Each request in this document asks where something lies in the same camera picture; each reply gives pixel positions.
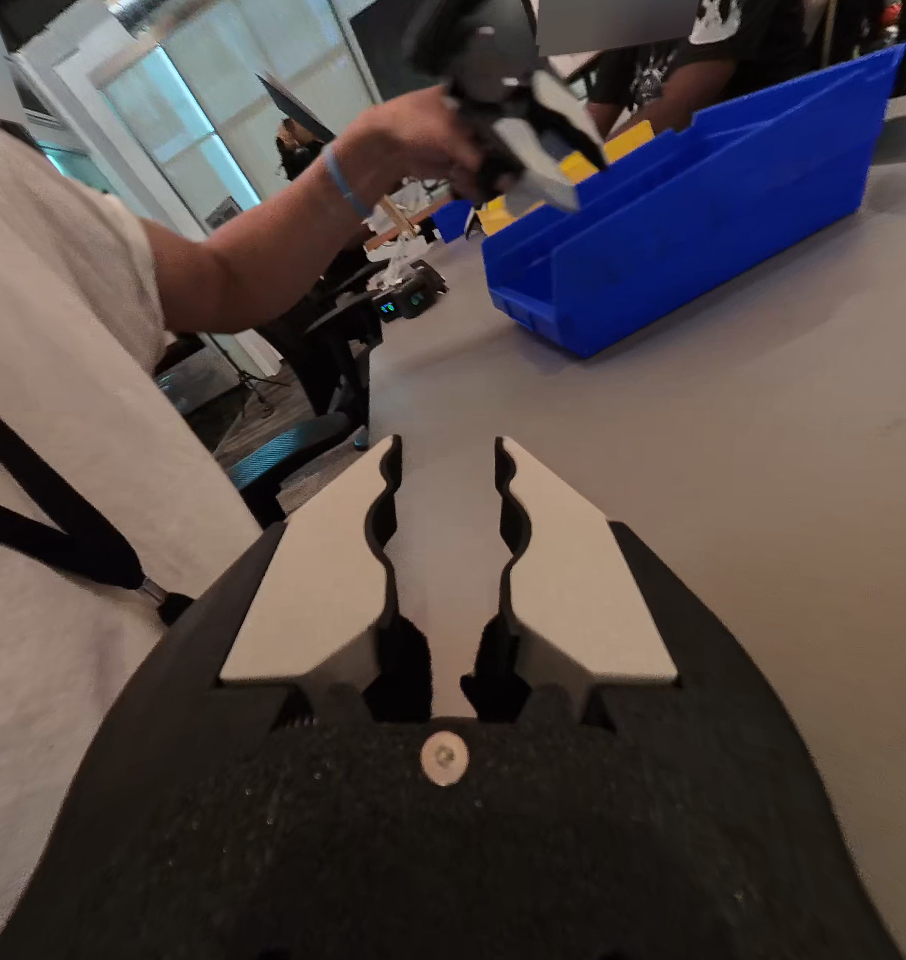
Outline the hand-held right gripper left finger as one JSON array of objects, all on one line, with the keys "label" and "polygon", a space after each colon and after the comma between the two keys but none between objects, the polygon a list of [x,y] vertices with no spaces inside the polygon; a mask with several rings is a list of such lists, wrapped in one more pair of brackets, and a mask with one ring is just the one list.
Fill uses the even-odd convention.
[{"label": "hand-held right gripper left finger", "polygon": [[288,516],[222,684],[366,689],[377,678],[378,634],[397,603],[385,545],[401,480],[402,440],[391,435]]}]

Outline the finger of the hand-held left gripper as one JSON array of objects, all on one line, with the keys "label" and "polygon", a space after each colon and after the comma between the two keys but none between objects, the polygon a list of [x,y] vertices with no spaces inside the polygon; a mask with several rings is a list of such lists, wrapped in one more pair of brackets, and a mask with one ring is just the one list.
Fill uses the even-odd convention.
[{"label": "finger of the hand-held left gripper", "polygon": [[556,210],[579,210],[579,193],[561,168],[561,161],[578,147],[579,122],[564,120],[537,130],[523,118],[504,116],[492,121],[490,134],[507,161],[507,170],[492,174],[490,198],[504,197],[511,214],[536,203]]},{"label": "finger of the hand-held left gripper", "polygon": [[577,153],[599,171],[608,166],[604,141],[591,114],[547,69],[531,74],[531,126],[555,159],[562,161]]}]

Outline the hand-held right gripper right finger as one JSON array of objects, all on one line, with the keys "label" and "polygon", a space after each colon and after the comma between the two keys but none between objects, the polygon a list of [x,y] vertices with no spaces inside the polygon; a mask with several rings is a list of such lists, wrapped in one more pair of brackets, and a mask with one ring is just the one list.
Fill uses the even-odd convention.
[{"label": "hand-held right gripper right finger", "polygon": [[518,442],[498,437],[509,551],[499,617],[532,689],[670,686],[679,671],[605,514]]}]

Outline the person's left forearm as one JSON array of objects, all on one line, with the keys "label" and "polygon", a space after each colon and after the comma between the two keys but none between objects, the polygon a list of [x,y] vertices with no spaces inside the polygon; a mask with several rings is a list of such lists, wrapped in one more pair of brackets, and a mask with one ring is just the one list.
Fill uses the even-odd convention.
[{"label": "person's left forearm", "polygon": [[365,233],[320,158],[201,242],[158,222],[140,223],[162,325],[171,333],[237,333],[276,319]]}]

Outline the grey desk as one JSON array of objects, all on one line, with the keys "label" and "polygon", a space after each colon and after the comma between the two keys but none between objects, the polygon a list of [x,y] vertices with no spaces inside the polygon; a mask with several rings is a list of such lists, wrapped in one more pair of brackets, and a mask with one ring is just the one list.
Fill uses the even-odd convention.
[{"label": "grey desk", "polygon": [[906,116],[860,210],[592,359],[486,293],[385,328],[372,438],[403,438],[388,547],[433,656],[434,711],[492,617],[507,549],[494,438],[627,525],[745,646],[794,717],[906,954]]}]

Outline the person's left hand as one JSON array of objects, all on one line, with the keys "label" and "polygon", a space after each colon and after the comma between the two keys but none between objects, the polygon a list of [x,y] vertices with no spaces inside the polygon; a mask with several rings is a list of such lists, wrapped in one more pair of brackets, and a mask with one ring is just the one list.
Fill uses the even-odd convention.
[{"label": "person's left hand", "polygon": [[370,107],[333,144],[352,189],[372,209],[409,177],[447,181],[460,197],[480,196],[483,151],[442,85]]}]

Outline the yellow plastic bin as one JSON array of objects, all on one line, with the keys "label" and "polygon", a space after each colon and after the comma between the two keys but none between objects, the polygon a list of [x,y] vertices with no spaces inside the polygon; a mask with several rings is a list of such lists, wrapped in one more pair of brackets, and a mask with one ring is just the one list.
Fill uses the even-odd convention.
[{"label": "yellow plastic bin", "polygon": [[[607,164],[611,165],[621,160],[653,138],[654,132],[649,121],[643,121],[630,129],[620,131],[619,135],[603,145]],[[599,169],[578,151],[569,153],[558,162],[558,166],[566,179],[575,186],[599,172]],[[545,205],[542,199],[524,198],[524,194],[515,188],[508,197],[499,196],[486,202],[476,212],[475,219],[478,220],[483,235],[489,237]]]}]

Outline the small blue plastic bin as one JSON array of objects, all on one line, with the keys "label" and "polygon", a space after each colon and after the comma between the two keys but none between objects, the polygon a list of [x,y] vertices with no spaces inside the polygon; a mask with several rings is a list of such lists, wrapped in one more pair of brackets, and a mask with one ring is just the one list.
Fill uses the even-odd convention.
[{"label": "small blue plastic bin", "polygon": [[473,203],[470,200],[452,199],[431,214],[435,232],[444,244],[450,244],[465,234],[467,222],[473,211]]}]

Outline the blue mesh office chair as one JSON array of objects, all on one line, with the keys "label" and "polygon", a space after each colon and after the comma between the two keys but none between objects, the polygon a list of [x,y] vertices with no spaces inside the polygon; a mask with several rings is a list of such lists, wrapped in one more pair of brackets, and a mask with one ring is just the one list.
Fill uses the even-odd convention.
[{"label": "blue mesh office chair", "polygon": [[337,304],[306,297],[256,328],[295,373],[315,415],[268,440],[227,475],[263,529],[284,519],[283,481],[367,429],[369,359],[383,340],[372,292],[342,292]]}]

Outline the black device green lights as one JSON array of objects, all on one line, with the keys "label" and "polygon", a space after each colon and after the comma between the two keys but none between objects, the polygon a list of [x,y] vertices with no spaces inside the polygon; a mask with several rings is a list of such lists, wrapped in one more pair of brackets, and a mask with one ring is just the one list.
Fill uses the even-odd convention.
[{"label": "black device green lights", "polygon": [[377,291],[371,302],[380,323],[388,324],[421,316],[447,293],[444,277],[431,264],[418,259],[409,264],[398,283]]}]

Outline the blue wristband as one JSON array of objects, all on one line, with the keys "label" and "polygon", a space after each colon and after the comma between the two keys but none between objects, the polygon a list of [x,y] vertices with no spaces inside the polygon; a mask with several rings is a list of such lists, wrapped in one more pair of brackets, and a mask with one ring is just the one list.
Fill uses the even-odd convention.
[{"label": "blue wristband", "polygon": [[321,150],[323,166],[331,182],[339,192],[340,198],[349,205],[351,210],[362,220],[367,221],[372,216],[372,208],[365,204],[352,189],[348,179],[343,173],[339,160],[336,155],[334,144],[331,141],[323,145]]}]

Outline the black tripod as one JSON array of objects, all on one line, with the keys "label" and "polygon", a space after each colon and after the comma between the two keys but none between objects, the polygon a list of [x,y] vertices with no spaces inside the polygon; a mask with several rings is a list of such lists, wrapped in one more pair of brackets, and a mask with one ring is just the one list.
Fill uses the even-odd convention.
[{"label": "black tripod", "polygon": [[258,404],[258,407],[260,409],[261,419],[265,420],[272,417],[276,412],[276,407],[267,397],[263,388],[278,387],[280,389],[286,389],[287,386],[282,384],[277,384],[269,378],[257,376],[254,373],[250,373],[246,368],[241,366],[236,361],[236,359],[229,353],[226,347],[221,342],[219,342],[216,336],[214,336],[213,334],[208,334],[206,335],[206,337],[209,341],[210,346],[214,348],[219,353],[221,358],[225,361],[225,363],[231,367],[231,370],[235,375],[235,377],[237,378],[239,384],[243,387],[243,390],[245,390],[246,397],[243,401],[243,406],[241,409],[241,417],[242,418],[245,417],[246,403],[249,401],[249,399],[254,399],[255,402]]}]

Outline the person's white shirt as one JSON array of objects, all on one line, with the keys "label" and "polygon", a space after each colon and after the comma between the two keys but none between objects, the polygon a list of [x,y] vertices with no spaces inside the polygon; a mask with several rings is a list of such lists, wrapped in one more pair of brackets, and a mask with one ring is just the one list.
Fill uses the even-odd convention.
[{"label": "person's white shirt", "polygon": [[[0,418],[196,597],[259,526],[152,380],[167,339],[138,218],[0,130]],[[0,545],[0,901],[163,630],[146,598]]]}]

